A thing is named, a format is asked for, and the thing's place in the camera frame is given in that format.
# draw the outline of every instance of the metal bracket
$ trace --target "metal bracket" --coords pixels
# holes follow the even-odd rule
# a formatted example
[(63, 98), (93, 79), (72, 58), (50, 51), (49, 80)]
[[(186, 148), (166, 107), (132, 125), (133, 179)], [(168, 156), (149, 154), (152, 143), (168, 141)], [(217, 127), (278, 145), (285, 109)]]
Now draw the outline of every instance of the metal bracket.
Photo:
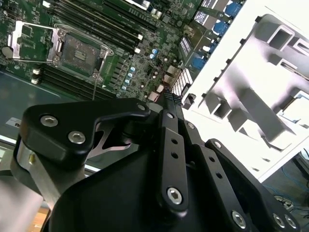
[(189, 204), (183, 137), (178, 134), (177, 117), (168, 110), (160, 112), (159, 127), (157, 200), (166, 217), (180, 219)]
[(20, 136), (36, 154), (64, 169), (75, 169), (85, 162), (92, 150), (98, 123), (137, 120), (149, 114), (149, 108), (137, 99), (36, 105), (25, 111)]
[(246, 203), (251, 220), (259, 231), (301, 231), (296, 219), (222, 143), (216, 139), (210, 139), (205, 146), (217, 155), (233, 190)]
[(198, 130), (188, 122), (181, 122), (181, 132), (185, 140), (187, 156), (195, 163), (195, 166), (204, 174), (204, 183), (209, 186), (209, 191), (218, 202), (220, 215), (224, 222), (220, 225), (222, 231), (244, 231), (252, 229), (243, 209), (231, 187), (214, 151), (206, 148), (201, 140)]

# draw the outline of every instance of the chip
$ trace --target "chip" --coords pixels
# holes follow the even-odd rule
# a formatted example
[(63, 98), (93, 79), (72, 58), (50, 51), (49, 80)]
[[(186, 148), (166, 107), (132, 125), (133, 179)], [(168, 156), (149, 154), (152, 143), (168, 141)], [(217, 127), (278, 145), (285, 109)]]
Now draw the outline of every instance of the chip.
[(100, 49), (67, 35), (60, 65), (91, 76), (99, 59)]

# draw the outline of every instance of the silver bolt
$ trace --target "silver bolt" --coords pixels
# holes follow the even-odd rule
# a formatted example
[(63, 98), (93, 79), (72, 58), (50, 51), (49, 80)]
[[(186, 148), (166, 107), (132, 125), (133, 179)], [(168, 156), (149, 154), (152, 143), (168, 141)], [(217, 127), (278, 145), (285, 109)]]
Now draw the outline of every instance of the silver bolt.
[(189, 126), (191, 129), (195, 129), (195, 126), (194, 126), (191, 122), (188, 122), (188, 126)]
[(181, 193), (175, 188), (168, 189), (168, 197), (174, 204), (181, 204), (183, 201)]
[(246, 225), (246, 221), (245, 221), (245, 219), (242, 217), (242, 215), (241, 215), (239, 212), (233, 210), (233, 211), (232, 211), (232, 218), (233, 218), (234, 222), (235, 222), (240, 228), (242, 228), (242, 229), (245, 229), (245, 228), (246, 228), (246, 226), (247, 226), (247, 225)]
[(277, 214), (273, 214), (272, 215), (275, 219), (275, 222), (281, 227), (281, 228), (284, 228), (285, 225), (284, 225), (284, 222), (282, 221), (282, 219), (277, 215)]
[(285, 215), (285, 219), (293, 229), (297, 228), (295, 222), (289, 216)]
[(74, 144), (83, 144), (86, 141), (85, 135), (79, 131), (70, 132), (68, 138)]
[(221, 144), (218, 143), (217, 141), (215, 141), (214, 144), (216, 145), (217, 148), (221, 148), (222, 147)]
[(174, 116), (171, 113), (167, 113), (167, 116), (170, 118), (174, 118)]
[(40, 119), (41, 123), (46, 127), (55, 127), (58, 125), (58, 120), (54, 116), (45, 115)]
[(35, 157), (34, 157), (34, 154), (32, 153), (32, 154), (30, 154), (30, 156), (29, 156), (29, 164), (30, 164), (30, 165), (33, 165), (34, 162), (35, 162)]
[(146, 110), (145, 106), (138, 104), (137, 107), (141, 110)]

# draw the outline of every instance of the screw hole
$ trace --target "screw hole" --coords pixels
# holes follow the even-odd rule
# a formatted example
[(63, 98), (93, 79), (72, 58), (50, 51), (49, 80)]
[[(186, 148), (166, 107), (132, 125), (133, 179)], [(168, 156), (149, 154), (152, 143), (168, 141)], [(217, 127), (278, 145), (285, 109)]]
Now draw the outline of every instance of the screw hole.
[(175, 152), (172, 152), (172, 157), (174, 158), (174, 159), (178, 159), (178, 155), (175, 153)]
[(222, 178), (223, 178), (223, 176), (222, 176), (220, 173), (216, 173), (216, 175), (217, 175), (217, 177), (218, 177), (219, 179), (222, 179)]
[(137, 107), (141, 110), (146, 110), (146, 108), (143, 105), (138, 104)]
[(270, 160), (269, 159), (266, 159), (266, 158), (262, 158), (264, 161), (266, 161), (266, 162), (270, 162)]
[(171, 113), (167, 113), (167, 116), (168, 116), (169, 118), (174, 118), (174, 115), (172, 115)]
[(256, 169), (256, 168), (252, 168), (254, 171), (259, 172), (260, 170)]

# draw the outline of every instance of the capacitor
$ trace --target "capacitor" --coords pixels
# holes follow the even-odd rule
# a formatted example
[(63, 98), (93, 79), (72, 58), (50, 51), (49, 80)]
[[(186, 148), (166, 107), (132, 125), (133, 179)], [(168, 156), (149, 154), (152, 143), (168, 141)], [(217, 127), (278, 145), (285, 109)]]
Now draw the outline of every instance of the capacitor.
[(161, 11), (157, 11), (155, 15), (158, 16), (158, 18), (160, 18), (162, 16), (162, 12)]
[(152, 14), (152, 15), (155, 15), (155, 13), (156, 13), (156, 8), (153, 8), (153, 9), (151, 10), (151, 14)]
[(2, 54), (7, 58), (7, 59), (12, 59), (13, 58), (13, 49), (11, 47), (3, 47), (2, 48)]
[(40, 81), (40, 76), (38, 75), (32, 75), (31, 77), (31, 83), (34, 84), (34, 85), (37, 85)]
[(35, 75), (39, 75), (40, 72), (41, 72), (40, 69), (33, 69), (33, 70), (32, 70), (32, 73), (35, 74)]

